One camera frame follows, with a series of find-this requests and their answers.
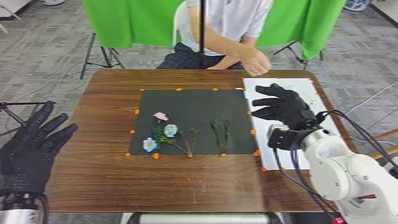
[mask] black glove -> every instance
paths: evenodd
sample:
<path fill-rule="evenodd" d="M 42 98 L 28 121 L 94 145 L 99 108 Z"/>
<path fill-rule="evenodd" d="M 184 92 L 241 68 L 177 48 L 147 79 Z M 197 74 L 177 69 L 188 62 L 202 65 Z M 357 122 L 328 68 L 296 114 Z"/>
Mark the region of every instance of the black glove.
<path fill-rule="evenodd" d="M 72 124 L 51 134 L 69 118 L 65 114 L 60 114 L 42 125 L 51 112 L 53 103 L 47 101 L 0 149 L 1 194 L 44 193 L 55 156 L 78 129 Z"/>
<path fill-rule="evenodd" d="M 277 84 L 270 87 L 255 86 L 255 91 L 277 98 L 252 101 L 252 106 L 266 106 L 252 112 L 252 116 L 264 120 L 278 120 L 291 130 L 305 130 L 317 125 L 314 113 L 294 91 Z"/>

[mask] metal stand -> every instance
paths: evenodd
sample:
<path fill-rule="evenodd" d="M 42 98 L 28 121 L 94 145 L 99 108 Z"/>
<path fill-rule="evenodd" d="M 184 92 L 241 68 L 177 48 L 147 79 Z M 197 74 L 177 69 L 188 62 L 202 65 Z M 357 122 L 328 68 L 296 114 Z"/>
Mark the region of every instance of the metal stand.
<path fill-rule="evenodd" d="M 19 127 L 14 128 L 12 130 L 7 130 L 3 133 L 0 133 L 0 137 L 5 136 L 5 135 L 8 135 L 10 133 L 14 133 L 17 131 L 17 129 L 26 125 L 26 121 L 21 119 L 21 117 L 10 111 L 8 106 L 28 106 L 28 105 L 33 105 L 33 110 L 31 110 L 31 113 L 30 113 L 30 117 L 31 117 L 33 116 L 33 113 L 37 111 L 39 105 L 42 105 L 42 104 L 44 104 L 44 102 L 31 102 L 31 103 L 0 103 L 0 112 L 3 111 L 7 113 L 7 115 L 10 116 L 10 118 L 14 119 L 14 121 L 19 123 Z"/>
<path fill-rule="evenodd" d="M 287 49 L 287 50 L 291 51 L 293 55 L 294 55 L 294 59 L 296 59 L 296 61 L 298 61 L 300 64 L 303 65 L 303 70 L 307 70 L 307 63 L 309 63 L 309 61 L 303 60 L 303 59 L 298 57 L 296 53 L 294 53 L 294 50 L 293 50 L 293 48 L 291 48 L 291 46 L 293 46 L 294 43 L 296 43 L 296 41 L 293 41 L 293 42 L 282 47 L 282 49 L 273 53 L 273 55 L 277 55 L 277 54 Z M 321 50 L 321 51 L 319 51 L 319 60 L 323 61 L 323 59 L 325 59 L 325 56 L 323 56 L 323 50 Z"/>
<path fill-rule="evenodd" d="M 206 0 L 200 0 L 200 43 L 198 43 L 198 66 L 204 68 L 204 27 L 206 27 Z"/>
<path fill-rule="evenodd" d="M 115 51 L 113 48 L 108 48 L 108 53 L 106 53 L 106 49 L 101 46 L 101 54 L 102 54 L 102 59 L 104 59 L 104 63 L 106 64 L 102 65 L 102 64 L 97 64 L 94 62 L 88 62 L 94 41 L 95 41 L 95 33 L 92 33 L 92 36 L 90 36 L 90 44 L 88 44 L 88 50 L 87 50 L 87 55 L 85 55 L 85 62 L 83 62 L 83 69 L 81 69 L 79 79 L 83 79 L 87 65 L 95 65 L 95 66 L 101 66 L 102 68 L 113 68 L 118 65 L 120 68 L 124 69 L 124 65 L 122 65 L 120 60 L 118 60 L 118 57 L 117 57 L 118 52 Z"/>

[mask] person's arm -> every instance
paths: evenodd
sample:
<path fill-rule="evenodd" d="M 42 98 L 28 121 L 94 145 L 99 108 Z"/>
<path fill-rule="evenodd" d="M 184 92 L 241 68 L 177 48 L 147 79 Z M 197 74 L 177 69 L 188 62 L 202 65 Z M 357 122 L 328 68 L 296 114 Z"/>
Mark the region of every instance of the person's arm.
<path fill-rule="evenodd" d="M 255 47 L 257 38 L 243 36 L 239 43 L 248 47 Z M 207 68 L 207 70 L 225 70 L 236 63 L 239 62 L 239 58 L 225 56 L 220 63 Z"/>
<path fill-rule="evenodd" d="M 198 11 L 198 7 L 188 7 L 190 32 L 197 43 L 200 40 Z M 241 61 L 243 68 L 252 76 L 268 72 L 270 61 L 262 52 L 254 47 L 223 38 L 207 26 L 204 29 L 204 46 L 211 51 Z"/>

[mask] dark green mat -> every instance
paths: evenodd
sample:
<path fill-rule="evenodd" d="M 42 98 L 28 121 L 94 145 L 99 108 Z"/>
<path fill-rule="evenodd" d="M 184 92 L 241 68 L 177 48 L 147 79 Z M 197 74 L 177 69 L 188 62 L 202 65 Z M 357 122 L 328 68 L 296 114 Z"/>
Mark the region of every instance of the dark green mat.
<path fill-rule="evenodd" d="M 145 91 L 140 100 L 140 114 L 134 121 L 134 135 L 131 140 L 131 154 L 147 155 L 142 149 L 142 141 L 150 137 L 156 119 L 152 114 L 166 114 L 166 124 L 175 124 L 188 132 L 198 129 L 197 146 L 193 154 L 220 154 L 211 121 L 229 121 L 227 154 L 250 154 L 257 145 L 250 134 L 252 124 L 246 109 L 246 100 L 241 90 L 182 90 Z M 177 144 L 184 147 L 182 138 Z M 159 154 L 184 154 L 172 145 L 161 145 Z"/>

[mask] wooden board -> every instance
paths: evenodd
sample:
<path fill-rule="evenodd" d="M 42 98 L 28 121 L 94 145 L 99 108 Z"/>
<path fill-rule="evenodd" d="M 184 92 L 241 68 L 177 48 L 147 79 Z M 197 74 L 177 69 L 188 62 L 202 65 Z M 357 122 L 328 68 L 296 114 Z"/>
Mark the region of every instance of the wooden board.
<path fill-rule="evenodd" d="M 78 133 L 56 157 L 47 184 L 53 212 L 291 212 L 317 211 L 305 191 L 277 171 L 262 173 L 252 155 L 159 160 L 124 157 L 140 89 L 232 89 L 243 87 L 243 71 L 102 70 L 79 100 L 72 122 Z M 271 78 L 312 74 L 271 71 Z M 341 134 L 346 131 L 339 120 Z"/>

